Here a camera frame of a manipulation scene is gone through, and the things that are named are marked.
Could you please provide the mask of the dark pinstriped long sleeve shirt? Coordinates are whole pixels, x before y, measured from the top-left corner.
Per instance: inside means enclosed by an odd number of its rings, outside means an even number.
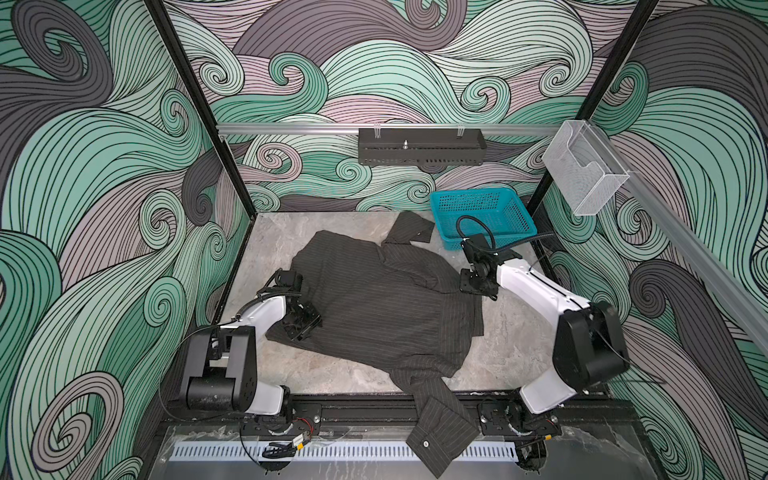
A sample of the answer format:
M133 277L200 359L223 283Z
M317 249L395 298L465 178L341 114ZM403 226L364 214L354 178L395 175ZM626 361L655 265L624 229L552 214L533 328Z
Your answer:
M446 385L483 335L480 297L460 290L459 272L424 249L433 222L406 211L379 244L327 230L291 261L322 325L301 349L369 365L414 398L407 445L440 477L479 435Z

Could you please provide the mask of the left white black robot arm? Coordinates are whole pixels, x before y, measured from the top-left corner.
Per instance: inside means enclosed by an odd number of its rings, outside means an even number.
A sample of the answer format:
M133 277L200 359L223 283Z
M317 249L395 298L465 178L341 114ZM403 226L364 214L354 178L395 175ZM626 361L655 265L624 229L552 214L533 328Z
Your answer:
M288 389L258 379L258 342L274 326L290 341L301 342L321 325L303 276L276 270L230 322L190 336L180 399L189 410L280 414Z

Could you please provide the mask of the teal plastic basket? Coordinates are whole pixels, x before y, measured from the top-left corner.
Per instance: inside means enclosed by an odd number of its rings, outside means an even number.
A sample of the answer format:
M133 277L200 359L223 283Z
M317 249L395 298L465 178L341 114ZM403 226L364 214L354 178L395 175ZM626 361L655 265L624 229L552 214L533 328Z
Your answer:
M535 236L537 228L514 190L485 188L433 192L430 207L443 246L448 251L461 248L463 236L456 228L464 215L482 222L493 234L497 246Z

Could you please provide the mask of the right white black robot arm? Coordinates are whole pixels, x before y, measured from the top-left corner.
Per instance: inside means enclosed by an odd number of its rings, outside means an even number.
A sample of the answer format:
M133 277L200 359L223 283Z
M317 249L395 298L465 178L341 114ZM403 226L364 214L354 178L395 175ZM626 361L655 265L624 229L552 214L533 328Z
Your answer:
M460 216L456 231L470 265L461 271L461 291L497 300L500 290L508 290L555 330L552 367L519 390L530 413L546 413L629 370L628 348L612 304L592 302L536 271L515 250L521 241L498 246L490 228L474 216Z

